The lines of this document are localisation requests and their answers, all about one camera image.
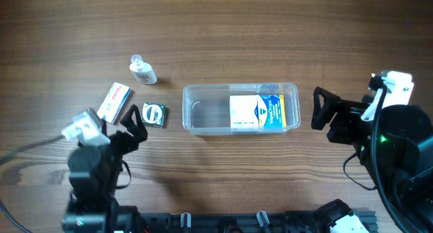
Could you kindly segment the white sanitizer bottle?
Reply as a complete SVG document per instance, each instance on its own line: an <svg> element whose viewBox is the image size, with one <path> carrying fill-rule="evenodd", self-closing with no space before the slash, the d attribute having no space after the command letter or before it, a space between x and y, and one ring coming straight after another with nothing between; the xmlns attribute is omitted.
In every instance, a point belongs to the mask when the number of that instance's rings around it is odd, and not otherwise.
<svg viewBox="0 0 433 233"><path fill-rule="evenodd" d="M152 66L144 62L139 54L131 56L129 68L139 83L143 85L153 85L157 82L157 77Z"/></svg>

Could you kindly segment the white Panadol box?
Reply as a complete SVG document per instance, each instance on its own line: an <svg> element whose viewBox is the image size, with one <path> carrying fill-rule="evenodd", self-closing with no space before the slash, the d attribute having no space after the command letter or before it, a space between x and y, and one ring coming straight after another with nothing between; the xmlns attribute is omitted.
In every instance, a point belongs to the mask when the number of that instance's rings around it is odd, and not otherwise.
<svg viewBox="0 0 433 233"><path fill-rule="evenodd" d="M107 123L114 124L130 93L130 87L114 82L97 111L98 117Z"/></svg>

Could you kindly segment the dark green square packet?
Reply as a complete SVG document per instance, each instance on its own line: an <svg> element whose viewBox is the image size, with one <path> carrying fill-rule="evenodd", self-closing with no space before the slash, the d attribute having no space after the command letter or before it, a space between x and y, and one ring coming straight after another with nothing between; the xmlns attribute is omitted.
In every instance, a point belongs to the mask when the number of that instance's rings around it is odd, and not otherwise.
<svg viewBox="0 0 433 233"><path fill-rule="evenodd" d="M163 128L166 120L166 107L162 104L145 102L141 113L145 125Z"/></svg>

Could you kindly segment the blue yellow VapoDrops box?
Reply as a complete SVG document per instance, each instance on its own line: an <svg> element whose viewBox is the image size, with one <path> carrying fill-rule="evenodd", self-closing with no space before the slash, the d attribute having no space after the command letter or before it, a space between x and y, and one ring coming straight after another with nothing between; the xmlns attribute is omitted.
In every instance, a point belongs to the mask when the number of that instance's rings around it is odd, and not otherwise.
<svg viewBox="0 0 433 233"><path fill-rule="evenodd" d="M282 128L287 125L283 95L257 95L254 110L258 126L265 129Z"/></svg>

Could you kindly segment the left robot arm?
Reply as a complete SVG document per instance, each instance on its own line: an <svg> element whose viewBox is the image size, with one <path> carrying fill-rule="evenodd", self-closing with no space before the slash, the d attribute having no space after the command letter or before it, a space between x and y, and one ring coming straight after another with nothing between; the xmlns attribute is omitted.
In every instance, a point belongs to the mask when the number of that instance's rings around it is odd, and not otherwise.
<svg viewBox="0 0 433 233"><path fill-rule="evenodd" d="M62 130L67 140L78 140L68 159L72 186L62 229L64 232L150 232L136 206L121 206L115 192L122 171L129 171L123 156L136 151L147 139L139 109L131 105L120 123L125 131L107 134L106 122L90 108Z"/></svg>

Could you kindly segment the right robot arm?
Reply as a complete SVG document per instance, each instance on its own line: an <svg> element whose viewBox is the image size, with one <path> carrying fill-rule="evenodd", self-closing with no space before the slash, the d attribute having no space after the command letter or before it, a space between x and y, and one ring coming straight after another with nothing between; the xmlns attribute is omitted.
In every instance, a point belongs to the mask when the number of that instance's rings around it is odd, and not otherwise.
<svg viewBox="0 0 433 233"><path fill-rule="evenodd" d="M351 145L371 176L384 206L403 232L432 231L432 122L418 106L381 109L379 121L363 121L371 105L343 100L317 87L311 127L329 125L331 143Z"/></svg>

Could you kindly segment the white plaster box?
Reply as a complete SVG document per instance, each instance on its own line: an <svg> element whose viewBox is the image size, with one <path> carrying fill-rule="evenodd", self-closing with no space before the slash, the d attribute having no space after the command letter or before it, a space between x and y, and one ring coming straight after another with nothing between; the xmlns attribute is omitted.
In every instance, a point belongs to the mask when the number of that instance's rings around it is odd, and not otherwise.
<svg viewBox="0 0 433 233"><path fill-rule="evenodd" d="M258 116L255 113L258 107L257 96L230 96L230 123L231 128L258 128Z"/></svg>

